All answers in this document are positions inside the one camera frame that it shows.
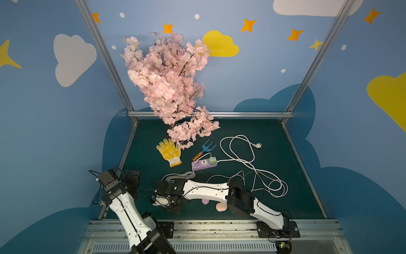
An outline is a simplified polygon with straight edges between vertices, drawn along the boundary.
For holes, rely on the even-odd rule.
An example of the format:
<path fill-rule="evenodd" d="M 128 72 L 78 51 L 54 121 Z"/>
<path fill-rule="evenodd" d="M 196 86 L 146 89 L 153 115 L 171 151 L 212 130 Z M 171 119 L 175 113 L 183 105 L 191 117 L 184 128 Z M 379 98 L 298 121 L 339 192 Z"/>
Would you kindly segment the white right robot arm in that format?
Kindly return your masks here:
<path fill-rule="evenodd" d="M 182 204 L 191 200 L 209 200 L 225 204 L 231 212 L 240 217 L 254 217 L 272 230 L 288 232 L 290 218 L 274 211 L 256 198 L 242 182 L 209 184 L 192 180 L 177 179 L 174 183 L 157 182 L 150 203 L 166 209 L 168 213 L 179 214 Z"/>

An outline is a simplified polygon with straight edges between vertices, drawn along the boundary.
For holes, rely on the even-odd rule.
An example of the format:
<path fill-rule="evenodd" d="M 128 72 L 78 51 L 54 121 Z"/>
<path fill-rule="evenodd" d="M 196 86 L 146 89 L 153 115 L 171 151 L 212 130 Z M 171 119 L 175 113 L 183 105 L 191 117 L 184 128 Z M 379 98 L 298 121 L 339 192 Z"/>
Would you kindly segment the aluminium frame post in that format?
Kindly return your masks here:
<path fill-rule="evenodd" d="M 346 20 L 350 15 L 350 10 L 354 5 L 354 0 L 346 0 L 344 1 L 341 9 L 339 10 L 334 22 L 332 23 L 329 31 L 327 32 L 324 42 L 321 45 L 321 48 L 317 50 L 315 58 L 311 62 L 303 80 L 299 84 L 297 90 L 295 91 L 291 101 L 289 102 L 287 108 L 285 109 L 286 116 L 281 118 L 281 124 L 285 126 L 289 118 L 293 118 L 294 110 L 298 105 L 300 99 L 302 98 L 304 92 L 306 91 L 307 87 L 309 86 L 311 80 L 315 76 L 318 68 L 320 67 L 323 59 L 327 55 L 330 47 L 334 43 L 334 40 L 338 36 L 339 32 L 341 31 L 342 27 L 344 26 Z"/>
<path fill-rule="evenodd" d="M 95 44 L 97 46 L 97 49 L 99 50 L 102 59 L 107 67 L 107 70 L 109 74 L 112 77 L 112 80 L 122 98 L 122 101 L 124 102 L 124 105 L 127 108 L 128 111 L 128 116 L 132 119 L 133 123 L 135 125 L 138 124 L 139 120 L 137 117 L 131 117 L 129 115 L 130 112 L 134 111 L 134 107 L 131 103 L 130 97 L 125 89 L 125 86 L 119 76 L 119 73 L 113 63 L 113 59 L 108 51 L 108 48 L 104 42 L 104 39 L 102 37 L 102 34 L 100 33 L 100 30 L 98 28 L 98 25 L 96 24 L 96 21 L 93 17 L 93 14 L 91 12 L 91 9 L 85 0 L 75 0 L 75 3 L 81 13 L 82 18 L 84 19 L 91 35 L 92 38 L 95 41 Z"/>

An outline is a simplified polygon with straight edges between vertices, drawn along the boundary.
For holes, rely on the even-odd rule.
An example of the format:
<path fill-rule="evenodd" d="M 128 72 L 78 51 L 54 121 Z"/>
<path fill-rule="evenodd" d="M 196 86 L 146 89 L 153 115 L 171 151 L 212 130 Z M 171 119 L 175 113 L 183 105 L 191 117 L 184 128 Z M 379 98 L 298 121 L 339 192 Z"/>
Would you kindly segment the aluminium frame post left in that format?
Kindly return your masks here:
<path fill-rule="evenodd" d="M 113 63 L 113 59 L 108 51 L 108 48 L 104 42 L 104 39 L 102 37 L 102 34 L 100 33 L 100 30 L 98 28 L 98 25 L 96 24 L 96 21 L 93 17 L 93 14 L 91 12 L 91 9 L 85 0 L 75 0 L 75 3 L 81 13 L 82 18 L 84 19 L 91 35 L 92 38 L 95 41 L 95 44 L 97 46 L 97 49 L 99 50 L 102 59 L 107 67 L 107 70 L 109 74 L 112 77 L 112 80 L 122 98 L 122 101 L 124 102 L 124 105 L 127 108 L 128 111 L 128 116 L 132 119 L 133 123 L 135 125 L 138 124 L 139 120 L 137 117 L 131 117 L 129 115 L 130 112 L 134 111 L 134 107 L 131 103 L 130 97 L 125 89 L 125 86 L 119 76 L 119 73 Z"/>

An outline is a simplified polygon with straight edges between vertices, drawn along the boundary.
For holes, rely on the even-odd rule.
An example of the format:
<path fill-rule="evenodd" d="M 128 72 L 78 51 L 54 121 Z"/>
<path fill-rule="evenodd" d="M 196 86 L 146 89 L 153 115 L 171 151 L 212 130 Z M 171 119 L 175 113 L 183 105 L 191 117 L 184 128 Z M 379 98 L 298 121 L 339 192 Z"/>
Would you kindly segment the aluminium frame post right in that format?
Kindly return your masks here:
<path fill-rule="evenodd" d="M 344 26 L 346 20 L 350 15 L 350 10 L 354 5 L 354 0 L 346 0 L 344 1 L 341 9 L 339 10 L 334 22 L 332 23 L 329 31 L 327 32 L 324 42 L 321 45 L 321 48 L 317 50 L 315 58 L 311 62 L 303 80 L 299 84 L 297 90 L 295 91 L 291 101 L 289 102 L 287 108 L 285 109 L 286 116 L 281 118 L 281 124 L 285 126 L 289 118 L 293 118 L 294 110 L 298 105 L 300 99 L 302 98 L 304 92 L 306 91 L 307 87 L 309 86 L 311 80 L 315 76 L 318 68 L 320 67 L 323 59 L 327 55 L 330 47 L 334 43 L 334 40 L 338 36 L 339 32 L 341 31 L 342 27 Z"/>

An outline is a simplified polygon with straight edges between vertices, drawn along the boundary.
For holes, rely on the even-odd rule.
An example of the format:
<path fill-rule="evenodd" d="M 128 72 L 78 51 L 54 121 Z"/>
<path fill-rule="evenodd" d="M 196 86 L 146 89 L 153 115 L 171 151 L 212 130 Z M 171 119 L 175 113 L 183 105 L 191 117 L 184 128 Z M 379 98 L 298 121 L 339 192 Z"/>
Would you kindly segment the pink cherry blossom tree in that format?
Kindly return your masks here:
<path fill-rule="evenodd" d="M 136 37 L 125 37 L 121 55 L 130 81 L 144 95 L 153 113 L 169 126 L 169 138 L 181 149 L 193 146 L 198 137 L 208 137 L 219 129 L 219 122 L 204 106 L 198 106 L 205 86 L 195 80 L 208 64 L 209 49 L 200 39 L 182 45 L 183 36 L 166 38 L 155 34 L 147 54 L 139 49 Z"/>

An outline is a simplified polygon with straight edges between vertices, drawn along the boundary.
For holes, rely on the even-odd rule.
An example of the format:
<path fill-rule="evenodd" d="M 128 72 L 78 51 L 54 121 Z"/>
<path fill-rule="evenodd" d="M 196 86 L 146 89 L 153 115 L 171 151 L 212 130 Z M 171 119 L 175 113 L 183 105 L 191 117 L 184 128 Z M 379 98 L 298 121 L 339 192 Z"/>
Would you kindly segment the pink earbud case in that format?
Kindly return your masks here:
<path fill-rule="evenodd" d="M 217 203 L 216 204 L 216 210 L 217 212 L 225 212 L 227 210 L 227 204 L 225 203 Z"/>

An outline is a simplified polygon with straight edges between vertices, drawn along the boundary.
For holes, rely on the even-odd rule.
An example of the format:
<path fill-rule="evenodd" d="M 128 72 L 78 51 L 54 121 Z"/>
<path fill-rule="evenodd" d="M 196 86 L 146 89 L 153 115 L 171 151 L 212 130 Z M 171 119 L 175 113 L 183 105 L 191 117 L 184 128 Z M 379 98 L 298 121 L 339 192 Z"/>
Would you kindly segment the purple power strip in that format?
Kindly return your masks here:
<path fill-rule="evenodd" d="M 197 160 L 195 162 L 192 162 L 191 166 L 192 166 L 193 171 L 201 171 L 201 170 L 205 170 L 205 169 L 209 169 L 209 168 L 214 168 L 217 166 L 217 164 L 210 165 L 209 159 L 202 159 L 202 160 Z"/>

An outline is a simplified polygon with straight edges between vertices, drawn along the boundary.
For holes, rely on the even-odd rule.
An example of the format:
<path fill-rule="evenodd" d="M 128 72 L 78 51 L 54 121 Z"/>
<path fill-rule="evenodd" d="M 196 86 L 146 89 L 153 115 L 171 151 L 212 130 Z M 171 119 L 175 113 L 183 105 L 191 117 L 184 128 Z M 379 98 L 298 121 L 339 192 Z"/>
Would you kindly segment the green usb charger plug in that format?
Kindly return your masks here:
<path fill-rule="evenodd" d="M 210 164 L 210 165 L 217 164 L 217 159 L 216 159 L 216 157 L 210 157 L 210 158 L 209 158 L 209 164 Z"/>

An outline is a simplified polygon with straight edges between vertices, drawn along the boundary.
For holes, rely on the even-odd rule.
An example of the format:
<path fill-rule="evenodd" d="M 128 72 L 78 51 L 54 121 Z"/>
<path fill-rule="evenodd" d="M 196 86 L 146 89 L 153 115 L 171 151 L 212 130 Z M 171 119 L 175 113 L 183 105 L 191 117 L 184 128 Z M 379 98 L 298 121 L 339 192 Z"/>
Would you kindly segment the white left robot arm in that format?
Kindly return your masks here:
<path fill-rule="evenodd" d="M 175 254 L 176 251 L 159 230 L 154 216 L 146 212 L 141 215 L 135 206 L 134 198 L 140 184 L 139 171 L 121 173 L 123 179 L 110 169 L 97 179 L 105 194 L 102 203 L 119 218 L 129 241 L 131 254 Z"/>

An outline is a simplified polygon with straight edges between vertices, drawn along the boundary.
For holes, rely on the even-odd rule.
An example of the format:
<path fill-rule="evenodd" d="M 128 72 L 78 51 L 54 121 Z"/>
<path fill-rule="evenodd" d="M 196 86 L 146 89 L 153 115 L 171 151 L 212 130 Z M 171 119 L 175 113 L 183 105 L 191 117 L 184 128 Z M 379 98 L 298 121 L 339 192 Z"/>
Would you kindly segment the yellow white work glove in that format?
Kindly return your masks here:
<path fill-rule="evenodd" d="M 169 163 L 170 167 L 175 167 L 182 164 L 180 159 L 181 149 L 177 143 L 174 143 L 170 138 L 163 139 L 156 146 L 163 159 Z"/>

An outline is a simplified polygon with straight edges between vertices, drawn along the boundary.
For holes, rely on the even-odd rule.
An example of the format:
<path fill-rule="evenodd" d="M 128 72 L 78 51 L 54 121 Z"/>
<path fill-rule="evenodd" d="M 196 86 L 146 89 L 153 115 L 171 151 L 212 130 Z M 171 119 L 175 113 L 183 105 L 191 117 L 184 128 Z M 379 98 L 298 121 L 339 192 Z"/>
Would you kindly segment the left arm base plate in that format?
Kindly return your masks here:
<path fill-rule="evenodd" d="M 156 227 L 167 238 L 172 239 L 174 235 L 174 222 L 172 221 L 158 221 Z"/>

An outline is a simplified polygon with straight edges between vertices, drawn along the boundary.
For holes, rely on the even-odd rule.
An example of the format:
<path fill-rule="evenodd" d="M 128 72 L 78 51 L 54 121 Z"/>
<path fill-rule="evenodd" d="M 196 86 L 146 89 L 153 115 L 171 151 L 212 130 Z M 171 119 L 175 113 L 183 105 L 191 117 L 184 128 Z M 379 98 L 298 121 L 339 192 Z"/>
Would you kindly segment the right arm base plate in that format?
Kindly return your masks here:
<path fill-rule="evenodd" d="M 259 238 L 300 238 L 299 228 L 295 221 L 287 222 L 282 230 L 272 229 L 265 222 L 256 223 Z"/>

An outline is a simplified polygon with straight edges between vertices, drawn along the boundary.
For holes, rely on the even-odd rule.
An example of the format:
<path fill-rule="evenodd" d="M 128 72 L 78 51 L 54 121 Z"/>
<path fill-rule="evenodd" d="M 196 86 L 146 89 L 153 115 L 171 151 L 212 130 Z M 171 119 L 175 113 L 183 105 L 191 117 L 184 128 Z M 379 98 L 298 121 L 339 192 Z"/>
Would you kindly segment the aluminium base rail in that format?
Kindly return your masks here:
<path fill-rule="evenodd" d="M 273 254 L 276 238 L 259 238 L 257 220 L 164 220 L 174 222 L 169 242 L 179 254 Z M 336 220 L 296 220 L 300 238 L 292 238 L 294 254 L 350 254 Z M 129 242 L 118 220 L 91 221 L 80 254 L 127 254 Z"/>

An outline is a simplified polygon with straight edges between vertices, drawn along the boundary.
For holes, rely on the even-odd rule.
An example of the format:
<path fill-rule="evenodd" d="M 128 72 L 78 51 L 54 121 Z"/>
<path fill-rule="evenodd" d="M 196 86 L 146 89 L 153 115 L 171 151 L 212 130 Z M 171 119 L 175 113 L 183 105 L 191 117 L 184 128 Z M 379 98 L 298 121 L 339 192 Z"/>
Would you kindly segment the blue garden hand fork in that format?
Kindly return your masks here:
<path fill-rule="evenodd" d="M 213 144 L 213 142 L 210 142 L 208 139 L 203 145 L 202 145 L 202 150 L 200 153 L 198 153 L 196 156 L 193 157 L 192 161 L 195 162 L 199 158 L 201 158 L 205 153 L 209 153 L 213 151 L 216 148 L 217 144 Z"/>

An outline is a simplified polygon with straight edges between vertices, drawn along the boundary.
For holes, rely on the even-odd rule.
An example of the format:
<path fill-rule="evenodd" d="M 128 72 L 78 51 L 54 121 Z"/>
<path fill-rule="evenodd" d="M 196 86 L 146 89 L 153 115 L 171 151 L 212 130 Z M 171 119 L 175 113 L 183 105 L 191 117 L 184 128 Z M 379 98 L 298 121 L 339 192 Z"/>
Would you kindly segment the aluminium frame back rail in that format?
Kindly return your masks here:
<path fill-rule="evenodd" d="M 226 118 L 292 118 L 294 114 L 292 112 L 210 112 L 213 117 L 226 117 Z M 129 117 L 156 117 L 151 111 L 129 111 Z"/>

